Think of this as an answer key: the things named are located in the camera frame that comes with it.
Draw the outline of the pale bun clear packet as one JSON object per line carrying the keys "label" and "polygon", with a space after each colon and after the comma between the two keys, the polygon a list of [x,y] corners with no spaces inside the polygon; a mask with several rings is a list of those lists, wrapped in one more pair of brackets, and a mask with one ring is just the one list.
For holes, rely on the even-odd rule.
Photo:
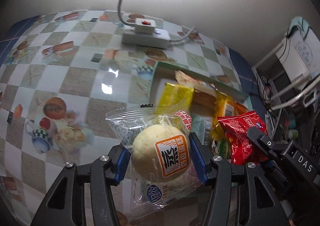
{"label": "pale bun clear packet", "polygon": [[133,217],[152,214],[201,185],[191,160],[192,117],[185,101],[117,109],[106,121],[131,154]]}

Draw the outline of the green rimmed white tray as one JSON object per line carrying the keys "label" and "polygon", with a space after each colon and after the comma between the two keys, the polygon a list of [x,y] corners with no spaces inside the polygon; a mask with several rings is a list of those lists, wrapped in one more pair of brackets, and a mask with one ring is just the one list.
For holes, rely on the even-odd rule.
{"label": "green rimmed white tray", "polygon": [[176,64],[157,62],[153,69],[150,102],[163,108],[185,107],[193,118],[192,131],[215,155],[231,160],[231,143],[217,122],[253,109],[243,92]]}

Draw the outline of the checkered patterned tablecloth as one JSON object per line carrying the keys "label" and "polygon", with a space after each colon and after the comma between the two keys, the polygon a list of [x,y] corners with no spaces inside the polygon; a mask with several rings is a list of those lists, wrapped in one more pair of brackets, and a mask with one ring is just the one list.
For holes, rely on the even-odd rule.
{"label": "checkered patterned tablecloth", "polygon": [[158,50],[121,42],[114,11],[74,10],[35,16],[1,36],[1,197],[29,225],[66,161],[86,164],[118,139],[111,110],[156,103],[157,63],[183,67],[249,95],[263,107],[241,55],[202,34]]}

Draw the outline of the white metal rack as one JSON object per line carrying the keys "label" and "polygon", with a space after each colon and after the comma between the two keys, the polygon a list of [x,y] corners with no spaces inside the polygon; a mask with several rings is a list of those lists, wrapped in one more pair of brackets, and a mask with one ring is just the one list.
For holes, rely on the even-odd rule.
{"label": "white metal rack", "polygon": [[[254,67],[261,66],[273,55],[276,55],[290,84],[266,100],[268,111],[319,105],[319,39],[303,17],[292,19],[284,39]],[[299,93],[275,105],[276,100],[291,89]]]}

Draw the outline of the tan orange snack bag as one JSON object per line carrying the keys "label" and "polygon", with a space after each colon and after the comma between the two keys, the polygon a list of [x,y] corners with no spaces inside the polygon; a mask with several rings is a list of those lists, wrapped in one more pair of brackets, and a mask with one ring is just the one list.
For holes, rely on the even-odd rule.
{"label": "tan orange snack bag", "polygon": [[210,110],[216,110],[217,89],[214,84],[194,79],[180,70],[175,70],[175,78],[178,84],[194,88],[194,103],[207,107]]}

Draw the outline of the yellow foil snack packet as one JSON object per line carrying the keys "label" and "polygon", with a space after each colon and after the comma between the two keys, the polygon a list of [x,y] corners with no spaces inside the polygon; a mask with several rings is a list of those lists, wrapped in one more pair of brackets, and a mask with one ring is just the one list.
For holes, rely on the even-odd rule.
{"label": "yellow foil snack packet", "polygon": [[177,114],[187,130],[191,129],[192,118],[189,109],[193,100],[194,88],[174,83],[165,83],[156,106],[157,115]]}

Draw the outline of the orange pumpkin snack bag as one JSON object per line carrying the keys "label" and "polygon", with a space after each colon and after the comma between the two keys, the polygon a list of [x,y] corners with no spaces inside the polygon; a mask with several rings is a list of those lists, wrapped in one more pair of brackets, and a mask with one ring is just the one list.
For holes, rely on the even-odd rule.
{"label": "orange pumpkin snack bag", "polygon": [[235,102],[235,115],[242,115],[248,112],[248,108],[239,102]]}

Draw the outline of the red foil snack packet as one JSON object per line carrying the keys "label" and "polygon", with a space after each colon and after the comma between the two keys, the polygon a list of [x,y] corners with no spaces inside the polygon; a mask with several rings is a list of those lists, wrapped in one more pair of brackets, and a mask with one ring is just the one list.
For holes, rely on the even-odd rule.
{"label": "red foil snack packet", "polygon": [[267,156],[247,138],[250,127],[256,127],[268,135],[266,124],[255,111],[238,116],[218,117],[217,121],[230,141],[232,164],[244,166],[249,162],[258,164],[268,160]]}

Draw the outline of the green white snack packet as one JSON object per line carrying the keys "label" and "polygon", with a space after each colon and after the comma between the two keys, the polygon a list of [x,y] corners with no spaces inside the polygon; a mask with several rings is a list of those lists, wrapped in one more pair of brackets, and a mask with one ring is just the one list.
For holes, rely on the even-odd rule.
{"label": "green white snack packet", "polygon": [[190,132],[194,132],[197,135],[202,145],[208,146],[213,117],[198,114],[191,114],[191,117],[193,121]]}

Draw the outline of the orange yellow clear packet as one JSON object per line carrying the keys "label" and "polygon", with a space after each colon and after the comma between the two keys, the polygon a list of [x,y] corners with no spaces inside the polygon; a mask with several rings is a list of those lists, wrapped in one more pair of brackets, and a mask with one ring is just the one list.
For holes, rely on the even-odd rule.
{"label": "orange yellow clear packet", "polygon": [[235,115],[235,101],[234,99],[222,93],[220,91],[216,92],[216,111],[213,117],[211,138],[213,144],[218,145],[222,139],[225,138],[223,129],[221,128],[220,123],[218,122],[219,117],[229,117]]}

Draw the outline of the white power strip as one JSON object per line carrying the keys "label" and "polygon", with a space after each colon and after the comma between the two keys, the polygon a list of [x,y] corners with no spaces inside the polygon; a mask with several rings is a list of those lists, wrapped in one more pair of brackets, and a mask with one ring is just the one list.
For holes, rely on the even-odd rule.
{"label": "white power strip", "polygon": [[123,44],[166,49],[170,45],[170,35],[166,30],[156,29],[154,34],[134,32],[133,27],[125,27],[121,42]]}

